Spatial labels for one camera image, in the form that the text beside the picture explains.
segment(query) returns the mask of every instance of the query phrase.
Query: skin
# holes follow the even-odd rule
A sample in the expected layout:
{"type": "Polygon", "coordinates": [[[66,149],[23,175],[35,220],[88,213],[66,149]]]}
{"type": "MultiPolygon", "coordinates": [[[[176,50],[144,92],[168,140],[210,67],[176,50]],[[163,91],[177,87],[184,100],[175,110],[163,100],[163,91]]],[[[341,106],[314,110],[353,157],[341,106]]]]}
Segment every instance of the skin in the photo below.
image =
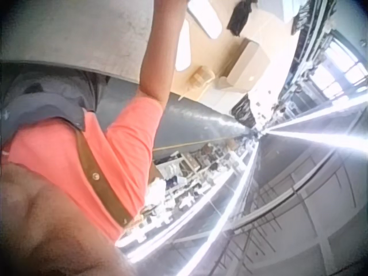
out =
{"type": "MultiPolygon", "coordinates": [[[[138,97],[165,108],[187,0],[155,0],[138,97]]],[[[16,275],[132,275],[114,244],[73,201],[42,176],[15,164],[1,168],[1,249],[16,275]]]]}

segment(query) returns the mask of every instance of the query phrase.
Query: gray vest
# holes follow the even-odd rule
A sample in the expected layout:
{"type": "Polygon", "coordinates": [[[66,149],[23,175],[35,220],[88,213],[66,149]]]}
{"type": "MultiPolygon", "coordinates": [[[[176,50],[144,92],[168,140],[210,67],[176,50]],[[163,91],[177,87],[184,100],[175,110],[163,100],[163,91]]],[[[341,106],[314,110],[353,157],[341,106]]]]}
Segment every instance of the gray vest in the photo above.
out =
{"type": "Polygon", "coordinates": [[[7,89],[1,119],[1,146],[24,125],[62,118],[74,128],[85,129],[83,109],[95,111],[105,77],[79,70],[23,66],[7,89]]]}

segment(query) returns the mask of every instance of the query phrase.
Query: brown strap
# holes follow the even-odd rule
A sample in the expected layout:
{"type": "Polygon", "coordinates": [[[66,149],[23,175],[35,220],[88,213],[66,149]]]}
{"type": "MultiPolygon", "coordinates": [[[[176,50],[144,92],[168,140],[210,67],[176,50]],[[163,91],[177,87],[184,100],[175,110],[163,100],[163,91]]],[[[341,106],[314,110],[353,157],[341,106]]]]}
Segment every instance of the brown strap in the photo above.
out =
{"type": "Polygon", "coordinates": [[[93,190],[112,218],[124,228],[133,220],[133,217],[127,212],[116,196],[95,160],[85,136],[77,129],[76,144],[80,164],[93,190]]]}

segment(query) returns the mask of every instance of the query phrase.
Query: orange t-shirt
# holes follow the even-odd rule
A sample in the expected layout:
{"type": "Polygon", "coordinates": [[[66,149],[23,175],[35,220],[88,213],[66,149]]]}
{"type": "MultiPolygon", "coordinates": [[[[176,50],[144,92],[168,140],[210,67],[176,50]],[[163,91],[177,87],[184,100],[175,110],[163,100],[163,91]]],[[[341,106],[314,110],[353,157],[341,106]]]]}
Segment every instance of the orange t-shirt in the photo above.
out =
{"type": "MultiPolygon", "coordinates": [[[[154,137],[162,113],[155,100],[136,97],[106,133],[94,113],[85,113],[83,134],[88,145],[112,189],[133,217],[144,205],[154,137]]],[[[85,177],[75,131],[68,123],[50,119],[22,127],[5,154],[7,162],[25,166],[68,194],[107,237],[116,241],[123,233],[85,177]]]]}

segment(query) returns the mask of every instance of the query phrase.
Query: metal rivet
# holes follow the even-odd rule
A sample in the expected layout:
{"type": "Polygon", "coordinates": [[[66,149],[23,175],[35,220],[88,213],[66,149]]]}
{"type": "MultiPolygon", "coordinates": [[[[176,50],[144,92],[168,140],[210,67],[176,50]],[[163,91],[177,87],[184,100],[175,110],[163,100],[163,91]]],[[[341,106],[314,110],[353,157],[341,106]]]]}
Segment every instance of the metal rivet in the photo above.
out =
{"type": "Polygon", "coordinates": [[[92,175],[92,178],[94,180],[99,180],[99,174],[97,172],[95,172],[93,175],[92,175]]]}

